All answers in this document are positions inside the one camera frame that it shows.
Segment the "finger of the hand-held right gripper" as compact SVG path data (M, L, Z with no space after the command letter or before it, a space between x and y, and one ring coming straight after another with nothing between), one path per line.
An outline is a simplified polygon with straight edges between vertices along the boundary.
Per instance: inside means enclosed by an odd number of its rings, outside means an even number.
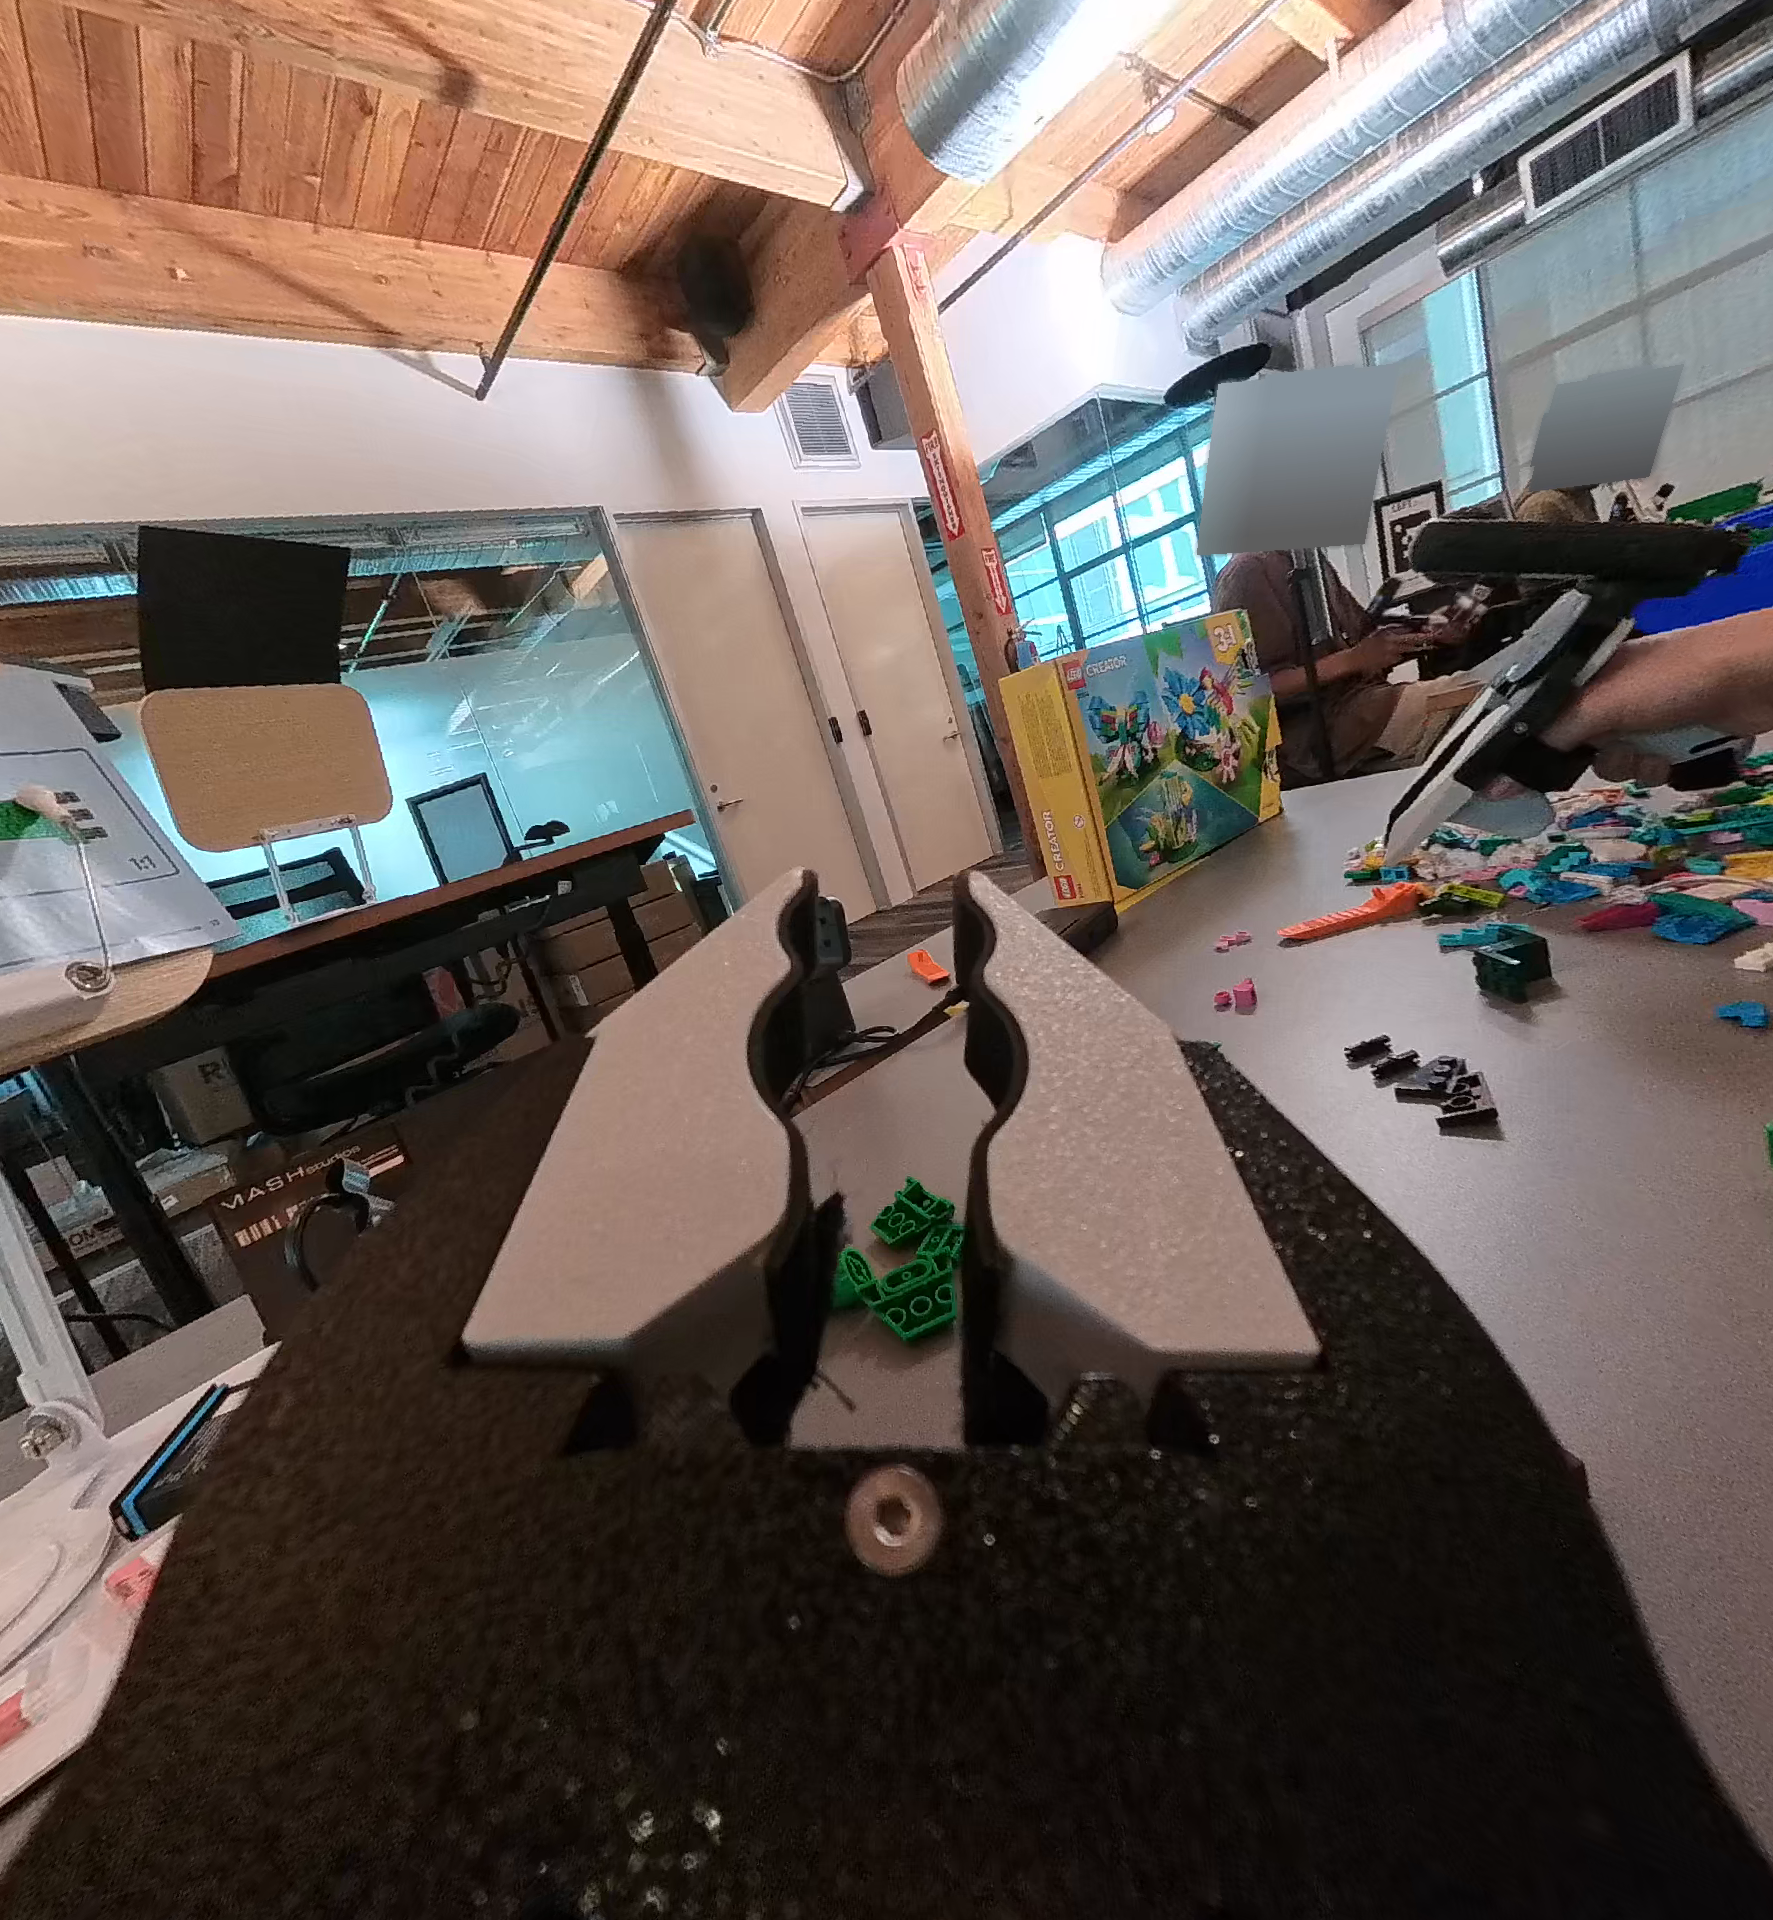
M1504 649L1485 669L1485 692L1442 732L1442 743L1429 758L1455 753L1455 751L1481 751L1481 745L1543 745L1539 726L1547 726L1570 701L1570 695L1583 678L1583 669L1591 669L1596 649L1601 649L1601 617L1595 613L1595 591L1567 591L1524 634L1524 639ZM1556 788L1549 794L1570 788L1578 769L1583 769L1583 758L1556 753ZM1407 864L1401 860L1401 795L1385 813L1384 855L1392 864Z
M1498 835L1507 842L1536 835L1549 818L1549 788L1549 745L1481 745L1438 753L1401 794L1401 860L1419 860L1442 827Z

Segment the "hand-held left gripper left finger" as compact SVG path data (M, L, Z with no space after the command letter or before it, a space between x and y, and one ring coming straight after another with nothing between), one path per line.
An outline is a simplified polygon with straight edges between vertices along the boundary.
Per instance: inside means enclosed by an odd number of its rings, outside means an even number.
M634 1396L696 1376L745 1439L790 1439L834 1262L784 1110L819 902L812 870L784 870L596 1025L470 1311L470 1363Z

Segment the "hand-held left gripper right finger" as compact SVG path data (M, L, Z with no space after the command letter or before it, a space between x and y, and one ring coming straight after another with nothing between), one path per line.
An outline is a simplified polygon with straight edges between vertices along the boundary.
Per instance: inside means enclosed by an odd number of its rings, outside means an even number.
M1174 1376L1319 1366L1170 1025L984 874L952 881L952 972L993 1104L958 1281L965 1445L1040 1445L1090 1376L1151 1414Z

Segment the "pile of colourful bricks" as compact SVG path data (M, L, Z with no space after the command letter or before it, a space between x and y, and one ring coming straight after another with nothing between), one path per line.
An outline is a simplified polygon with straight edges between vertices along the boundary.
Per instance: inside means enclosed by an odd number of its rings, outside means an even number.
M1549 800L1549 827L1504 842L1442 827L1419 860L1392 864L1384 842L1354 846L1347 887L1425 881L1419 921L1526 924L1570 933L1643 933L1679 950L1773 939L1773 751L1743 760L1738 782L1701 794L1601 784Z

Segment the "person's right hand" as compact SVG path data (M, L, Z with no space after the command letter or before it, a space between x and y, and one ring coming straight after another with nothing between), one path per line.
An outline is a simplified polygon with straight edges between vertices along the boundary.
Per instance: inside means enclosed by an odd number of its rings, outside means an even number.
M1726 738L1726 657L1688 634L1630 639L1547 726L1539 743L1583 753L1601 782L1665 784L1677 745L1657 738Z

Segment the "stack of cardboard boxes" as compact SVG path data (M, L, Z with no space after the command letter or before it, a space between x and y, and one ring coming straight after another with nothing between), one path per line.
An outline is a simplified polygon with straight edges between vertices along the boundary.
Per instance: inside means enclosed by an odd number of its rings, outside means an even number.
M643 980L656 980L704 933L699 874L676 851L642 870L634 898L538 929L532 935L532 967L558 1024L587 1033L638 995L638 956L643 956Z

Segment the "pile of green bricks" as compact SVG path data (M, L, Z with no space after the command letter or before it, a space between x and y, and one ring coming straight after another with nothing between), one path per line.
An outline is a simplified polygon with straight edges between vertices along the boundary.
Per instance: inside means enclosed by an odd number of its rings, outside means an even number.
M906 1175L890 1203L870 1216L876 1254L838 1250L833 1267L833 1311L868 1311L901 1348L958 1323L965 1215L952 1199Z

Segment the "black office chair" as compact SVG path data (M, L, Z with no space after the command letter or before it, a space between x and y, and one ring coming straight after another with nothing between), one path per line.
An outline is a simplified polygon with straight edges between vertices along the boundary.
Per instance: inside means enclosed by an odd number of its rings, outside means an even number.
M288 1141L396 1115L449 1093L478 1076L517 1032L517 1008L478 1002L370 1047L331 1038L327 1058L314 1065L297 1063L297 1038L236 1041L236 1076L254 1127Z

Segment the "long silver air ducts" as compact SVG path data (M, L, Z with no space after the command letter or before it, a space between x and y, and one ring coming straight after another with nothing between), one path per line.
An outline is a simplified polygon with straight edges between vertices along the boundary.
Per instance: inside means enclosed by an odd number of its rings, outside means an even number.
M1493 161L1773 3L1407 3L1100 255L1121 317L1212 347Z

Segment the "white door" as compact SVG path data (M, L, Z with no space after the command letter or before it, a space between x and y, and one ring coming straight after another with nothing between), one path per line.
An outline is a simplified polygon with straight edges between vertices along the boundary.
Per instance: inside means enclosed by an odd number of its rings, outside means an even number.
M760 514L614 514L614 554L737 902L807 865L849 918L876 874L833 769Z
M799 532L906 881L945 887L1001 830L915 510L805 506Z

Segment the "wood panel book stand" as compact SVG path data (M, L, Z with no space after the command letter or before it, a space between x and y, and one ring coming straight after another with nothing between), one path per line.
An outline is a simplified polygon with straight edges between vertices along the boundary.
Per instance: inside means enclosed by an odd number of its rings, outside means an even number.
M368 700L346 684L190 686L135 701L176 835L197 851L259 851L292 924L279 842L346 830L361 907L374 898L363 827L396 808Z

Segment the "black battery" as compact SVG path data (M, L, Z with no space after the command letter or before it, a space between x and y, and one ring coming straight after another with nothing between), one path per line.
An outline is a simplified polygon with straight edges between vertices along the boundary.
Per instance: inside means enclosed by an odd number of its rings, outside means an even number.
M176 1418L130 1483L111 1497L111 1527L121 1540L146 1540L173 1527L197 1497L219 1436L250 1396L250 1380L215 1380Z

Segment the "dark ceiling speaker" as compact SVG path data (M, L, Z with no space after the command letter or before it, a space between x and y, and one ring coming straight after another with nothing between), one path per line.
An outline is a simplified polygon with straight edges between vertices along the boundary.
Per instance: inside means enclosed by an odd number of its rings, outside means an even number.
M676 251L683 328L704 347L704 372L730 367L730 345L752 324L749 265L728 233L689 233Z

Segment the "black ceiling rod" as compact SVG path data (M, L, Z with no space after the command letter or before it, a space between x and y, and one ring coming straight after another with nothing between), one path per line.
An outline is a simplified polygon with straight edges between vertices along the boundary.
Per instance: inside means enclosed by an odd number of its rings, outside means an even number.
M506 312L495 345L492 345L492 353L483 353L483 372L482 372L482 382L471 388L471 397L478 401L489 401L500 372L503 372L503 362L506 362L506 356L513 356L513 347L521 338L521 328L529 324L529 317L532 317L532 308L536 308L536 302L542 291L542 282L548 282L548 273L555 268L555 262L562 255L562 242L566 242L566 233L570 233L570 225L575 225L575 220L577 220L577 211L582 211L582 204L587 204L587 195L588 195L600 164L609 157L609 143L614 143L614 135L616 135L616 128L622 128L622 122L626 122L626 112L629 112L629 104L634 104L634 99L638 99L638 89L643 81L643 70L651 61L661 39L669 36L669 22L676 21L676 13L680 13L680 3L651 3L648 7L648 22L634 39L634 49L629 49L629 57L626 57L626 66L622 66L622 76L616 76L616 81L609 89L609 103L600 111L600 122L596 122L596 128L592 128L592 135L587 143L587 157L577 161L577 170L570 174L570 187L566 187L566 195L562 195L562 204L558 204L558 211L555 211L555 220L551 220L551 225L542 233L542 245L538 245L538 255L536 255L536 262L532 262L532 268L522 277L522 289L521 289L521 297L517 297L517 304L513 304L513 312Z

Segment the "wooden post with red signs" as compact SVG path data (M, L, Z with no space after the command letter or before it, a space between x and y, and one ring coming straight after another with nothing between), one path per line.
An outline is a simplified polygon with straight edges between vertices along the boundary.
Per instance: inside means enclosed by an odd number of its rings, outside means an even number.
M1001 684L1015 671L1018 617L995 546L993 510L975 476L962 388L941 334L941 304L931 273L924 239L906 230L885 195L868 195L838 225L851 282L876 302L885 356L897 375L915 450L922 458L931 506L941 532L945 567L970 627L984 714L1001 769L1018 816L1031 874L1044 877L1040 830L1025 765L1010 743Z

